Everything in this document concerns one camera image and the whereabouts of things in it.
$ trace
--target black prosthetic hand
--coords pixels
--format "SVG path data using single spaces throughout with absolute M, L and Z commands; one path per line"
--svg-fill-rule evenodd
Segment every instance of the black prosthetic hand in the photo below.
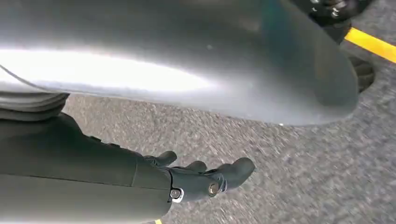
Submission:
M 208 170 L 202 161 L 195 161 L 186 167 L 171 167 L 177 156 L 167 151 L 159 157 L 145 156 L 152 165 L 167 170 L 172 178 L 172 201 L 189 202 L 216 196 L 239 187 L 253 173 L 255 166 L 249 158 L 240 158 L 233 164 L 223 164 Z

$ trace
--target gray pavement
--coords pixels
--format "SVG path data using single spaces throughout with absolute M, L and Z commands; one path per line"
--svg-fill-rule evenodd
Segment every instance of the gray pavement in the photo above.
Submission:
M 354 26 L 396 45 L 396 1 L 379 0 Z M 349 43 L 377 80 L 350 119 L 282 127 L 173 106 L 73 96 L 65 111 L 86 134 L 142 154 L 174 150 L 176 165 L 209 168 L 250 157 L 238 190 L 174 204 L 164 224 L 396 223 L 396 65 Z

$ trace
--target metal bolt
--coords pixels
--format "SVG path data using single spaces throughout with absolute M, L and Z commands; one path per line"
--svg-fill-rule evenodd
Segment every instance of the metal bolt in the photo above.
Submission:
M 219 184 L 218 183 L 213 183 L 209 186 L 209 194 L 214 196 L 219 192 Z
M 177 190 L 177 189 L 170 190 L 170 197 L 171 198 L 178 199 L 180 197 L 180 195 L 181 195 L 180 190 Z
M 332 16 L 333 17 L 338 17 L 339 16 L 339 10 L 338 9 L 336 9 L 336 8 L 333 8 L 333 13 L 332 13 Z

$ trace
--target gray metal panel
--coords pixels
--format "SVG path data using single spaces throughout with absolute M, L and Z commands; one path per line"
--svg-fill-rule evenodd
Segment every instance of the gray metal panel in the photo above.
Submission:
M 169 191 L 0 175 L 0 222 L 143 223 L 161 218 Z
M 6 0 L 0 28 L 0 64 L 52 91 L 293 125 L 341 119 L 357 103 L 350 63 L 287 0 Z

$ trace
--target yellow painted stripe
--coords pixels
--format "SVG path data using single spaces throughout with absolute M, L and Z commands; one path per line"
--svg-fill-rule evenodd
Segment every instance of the yellow painted stripe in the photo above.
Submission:
M 396 63 L 396 47 L 389 43 L 370 36 L 355 28 L 352 28 L 349 31 L 345 39 L 360 46 L 361 48 L 364 48 L 376 55 L 390 60 L 393 63 Z

